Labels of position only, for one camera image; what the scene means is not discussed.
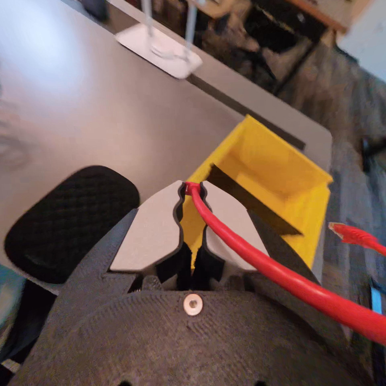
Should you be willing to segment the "yellow plastic bin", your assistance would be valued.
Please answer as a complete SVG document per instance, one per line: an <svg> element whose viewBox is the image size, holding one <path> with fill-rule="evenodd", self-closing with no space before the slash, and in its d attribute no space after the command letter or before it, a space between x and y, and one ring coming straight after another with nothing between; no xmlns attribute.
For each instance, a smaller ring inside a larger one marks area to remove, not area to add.
<svg viewBox="0 0 386 386"><path fill-rule="evenodd" d="M330 174L249 115L187 181L206 181L211 164L302 232L278 235L313 269L331 194Z"/></svg>

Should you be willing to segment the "floor power strip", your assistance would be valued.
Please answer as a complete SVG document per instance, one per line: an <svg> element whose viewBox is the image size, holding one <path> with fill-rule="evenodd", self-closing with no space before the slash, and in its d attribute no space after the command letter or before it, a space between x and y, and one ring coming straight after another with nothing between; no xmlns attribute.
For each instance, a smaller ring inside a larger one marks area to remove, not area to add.
<svg viewBox="0 0 386 386"><path fill-rule="evenodd" d="M378 283L372 278L369 282L370 285L370 303L371 310L377 314L383 315L383 304L382 304L382 291Z"/></svg>

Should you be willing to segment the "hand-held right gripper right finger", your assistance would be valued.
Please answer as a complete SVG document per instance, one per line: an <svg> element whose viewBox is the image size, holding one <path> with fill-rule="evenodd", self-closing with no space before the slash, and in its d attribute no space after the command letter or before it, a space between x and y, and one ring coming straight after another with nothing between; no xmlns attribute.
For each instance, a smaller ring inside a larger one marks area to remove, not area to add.
<svg viewBox="0 0 386 386"><path fill-rule="evenodd" d="M247 209L233 196L208 181L202 182L201 187L205 193L203 201L211 212L254 248L269 255ZM229 248L209 226L205 228L201 246L201 256L209 272L257 271Z"/></svg>

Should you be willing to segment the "wooden office table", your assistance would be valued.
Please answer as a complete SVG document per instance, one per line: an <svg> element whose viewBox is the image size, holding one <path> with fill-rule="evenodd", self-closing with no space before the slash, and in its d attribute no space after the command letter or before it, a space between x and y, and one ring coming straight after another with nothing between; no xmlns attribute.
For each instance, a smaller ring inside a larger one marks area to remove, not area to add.
<svg viewBox="0 0 386 386"><path fill-rule="evenodd" d="M287 0L300 10L310 14L328 28L346 34L351 24L353 2L345 0Z"/></svg>

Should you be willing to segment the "instruction sign on white stand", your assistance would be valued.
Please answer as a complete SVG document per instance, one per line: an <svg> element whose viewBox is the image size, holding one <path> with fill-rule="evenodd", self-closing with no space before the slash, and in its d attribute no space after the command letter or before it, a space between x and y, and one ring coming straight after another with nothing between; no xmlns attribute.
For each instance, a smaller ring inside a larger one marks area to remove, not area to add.
<svg viewBox="0 0 386 386"><path fill-rule="evenodd" d="M188 5L185 44L182 45L153 26L151 1L141 2L145 23L138 23L119 32L115 39L173 78L185 80L203 64L200 56L192 51L197 15L195 3L190 2Z"/></svg>

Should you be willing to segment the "black office chair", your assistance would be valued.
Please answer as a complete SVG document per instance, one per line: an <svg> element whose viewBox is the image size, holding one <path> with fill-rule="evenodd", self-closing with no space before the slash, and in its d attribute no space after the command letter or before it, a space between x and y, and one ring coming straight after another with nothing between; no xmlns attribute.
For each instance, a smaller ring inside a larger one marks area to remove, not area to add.
<svg viewBox="0 0 386 386"><path fill-rule="evenodd" d="M257 41L259 46L257 51L242 49L246 59L251 63L252 81L256 83L258 68L261 68L273 81L271 92L275 96L281 93L320 42L320 40L314 40L305 36L310 40L311 44L292 66L287 75L278 83L277 77L263 56L263 50L269 49L275 54L283 54L296 46L298 33L290 31L287 27L283 27L275 20L269 18L264 11L257 6L256 2L253 2L252 8L247 14L244 29L250 37Z"/></svg>

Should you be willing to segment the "black mesh pad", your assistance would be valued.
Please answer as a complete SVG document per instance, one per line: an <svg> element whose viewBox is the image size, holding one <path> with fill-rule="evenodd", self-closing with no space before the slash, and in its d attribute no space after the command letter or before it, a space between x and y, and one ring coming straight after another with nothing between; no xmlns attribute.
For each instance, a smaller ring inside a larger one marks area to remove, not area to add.
<svg viewBox="0 0 386 386"><path fill-rule="evenodd" d="M105 166L76 171L26 211L8 231L9 260L42 282L63 284L92 247L131 210L140 195Z"/></svg>

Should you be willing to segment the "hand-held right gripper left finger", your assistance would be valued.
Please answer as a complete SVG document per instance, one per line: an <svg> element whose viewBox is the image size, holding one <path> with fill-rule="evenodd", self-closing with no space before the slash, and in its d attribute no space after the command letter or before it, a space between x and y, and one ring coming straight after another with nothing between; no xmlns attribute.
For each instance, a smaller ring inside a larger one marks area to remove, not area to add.
<svg viewBox="0 0 386 386"><path fill-rule="evenodd" d="M140 273L180 250L185 182L178 180L139 206L115 255L112 272Z"/></svg>

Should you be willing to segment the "large grey power box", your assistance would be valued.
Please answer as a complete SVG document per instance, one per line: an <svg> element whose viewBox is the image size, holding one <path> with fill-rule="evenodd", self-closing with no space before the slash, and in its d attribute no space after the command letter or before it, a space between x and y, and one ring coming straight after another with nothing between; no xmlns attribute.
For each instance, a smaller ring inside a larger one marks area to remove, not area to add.
<svg viewBox="0 0 386 386"><path fill-rule="evenodd" d="M99 22L109 19L109 11L106 0L81 0L85 11Z"/></svg>

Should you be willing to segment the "grey desk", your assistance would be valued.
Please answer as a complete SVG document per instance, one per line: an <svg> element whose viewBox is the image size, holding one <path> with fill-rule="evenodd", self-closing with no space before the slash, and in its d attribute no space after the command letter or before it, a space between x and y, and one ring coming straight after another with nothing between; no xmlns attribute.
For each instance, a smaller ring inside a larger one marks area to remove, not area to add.
<svg viewBox="0 0 386 386"><path fill-rule="evenodd" d="M147 199L186 180L246 114L298 138L331 167L330 132L194 47L203 65L176 80L62 1L1 1L1 264L8 230L75 171L109 167Z"/></svg>

